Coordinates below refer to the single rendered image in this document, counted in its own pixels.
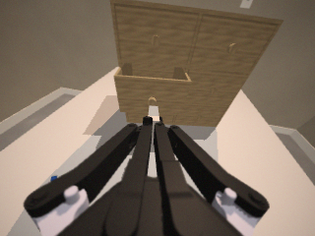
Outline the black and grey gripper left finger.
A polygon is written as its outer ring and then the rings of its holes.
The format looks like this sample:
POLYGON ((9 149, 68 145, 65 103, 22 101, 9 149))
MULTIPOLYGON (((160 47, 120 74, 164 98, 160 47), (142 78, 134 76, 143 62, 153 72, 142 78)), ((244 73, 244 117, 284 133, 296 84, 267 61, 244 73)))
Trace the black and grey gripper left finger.
POLYGON ((154 107, 150 106, 142 126, 126 125, 77 167, 30 193, 24 208, 41 235, 56 236, 83 213, 135 147, 105 230, 107 236, 137 236, 153 130, 154 107))

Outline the brown wooden chest of drawers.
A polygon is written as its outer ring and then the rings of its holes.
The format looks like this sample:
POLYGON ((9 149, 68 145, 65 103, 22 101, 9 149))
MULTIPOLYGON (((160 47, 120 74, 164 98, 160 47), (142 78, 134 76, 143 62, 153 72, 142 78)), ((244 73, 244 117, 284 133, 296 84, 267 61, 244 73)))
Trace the brown wooden chest of drawers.
MULTIPOLYGON (((110 8, 111 8, 111 15, 112 15, 112 21, 113 21, 113 29, 114 29, 114 36, 115 36, 115 43, 116 43, 116 50, 117 50, 117 58, 118 58, 118 65, 121 66, 122 63, 132 63, 132 64, 144 64, 144 65, 156 65, 156 66, 167 66, 167 67, 178 67, 178 68, 184 68, 185 71, 188 73, 188 69, 201 69, 201 70, 212 70, 212 71, 223 71, 223 72, 233 72, 233 73, 243 73, 247 75, 247 78, 243 82, 242 86, 238 90, 237 94, 233 98, 232 101, 236 98, 239 91, 245 84, 246 80, 252 73, 253 69, 257 65, 258 61, 264 54, 265 50, 269 46, 270 42, 274 38, 275 34, 279 30, 280 26, 284 22, 284 20, 278 20, 278 19, 271 19, 271 18, 264 18, 264 17, 257 17, 257 16, 250 16, 250 15, 243 15, 243 14, 236 14, 236 13, 229 13, 229 12, 223 12, 223 11, 215 11, 215 10, 208 10, 208 9, 200 9, 200 8, 192 8, 192 7, 185 7, 185 6, 176 6, 176 5, 168 5, 168 4, 160 4, 160 3, 152 3, 152 2, 144 2, 144 1, 135 1, 135 0, 110 0, 110 8), (132 6, 132 5, 138 5, 138 6, 132 6), (172 10, 165 10, 165 11, 189 11, 189 12, 182 12, 182 13, 193 13, 189 15, 197 15, 198 20, 195 27, 191 48, 187 60, 186 65, 175 65, 175 64, 164 64, 164 63, 153 63, 153 62, 141 62, 141 61, 128 61, 128 60, 121 60, 121 52, 120 52, 120 43, 119 43, 119 35, 118 35, 118 26, 117 26, 117 19, 116 19, 116 10, 115 6, 120 7, 129 7, 129 8, 138 8, 138 9, 172 9, 172 10), (146 8, 146 7, 155 7, 155 8, 146 8), (203 14, 205 13, 205 14, 203 14), (261 53, 259 54, 258 58, 256 59, 255 63, 251 67, 250 71, 239 71, 239 70, 229 70, 229 69, 219 69, 219 68, 208 68, 208 67, 197 67, 197 66, 190 66, 190 61, 193 53, 193 49, 195 46, 199 26, 201 23, 202 15, 210 15, 209 17, 214 18, 221 18, 221 19, 228 19, 228 20, 236 20, 236 21, 243 21, 243 22, 252 22, 252 23, 259 23, 264 25, 271 25, 276 26, 275 30, 273 31, 272 35, 270 36, 269 40, 267 41, 266 45, 262 49, 261 53), (219 15, 219 16, 212 16, 212 15, 219 15), (234 18, 231 18, 234 17, 234 18), (263 21, 264 23, 260 23, 258 21, 263 21)), ((219 119, 216 126, 221 121, 223 115, 229 108, 230 104, 222 104, 222 103, 207 103, 207 102, 192 102, 192 101, 185 101, 190 103, 205 103, 205 104, 219 104, 219 105, 227 105, 226 110, 222 114, 221 118, 219 119)), ((205 126, 205 127, 216 127, 216 126, 208 126, 208 125, 189 125, 189 124, 174 124, 176 115, 173 116, 172 124, 163 123, 165 125, 185 125, 185 126, 205 126)))

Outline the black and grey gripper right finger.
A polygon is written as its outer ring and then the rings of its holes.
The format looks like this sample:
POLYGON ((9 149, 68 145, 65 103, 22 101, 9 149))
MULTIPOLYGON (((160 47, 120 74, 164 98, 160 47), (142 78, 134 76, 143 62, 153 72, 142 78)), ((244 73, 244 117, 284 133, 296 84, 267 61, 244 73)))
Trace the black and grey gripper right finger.
POLYGON ((163 179, 172 236, 202 236, 204 229, 181 165, 209 204, 244 236, 253 236, 257 223, 270 208, 263 195, 229 174, 180 127, 165 127, 157 106, 153 139, 157 177, 163 179))

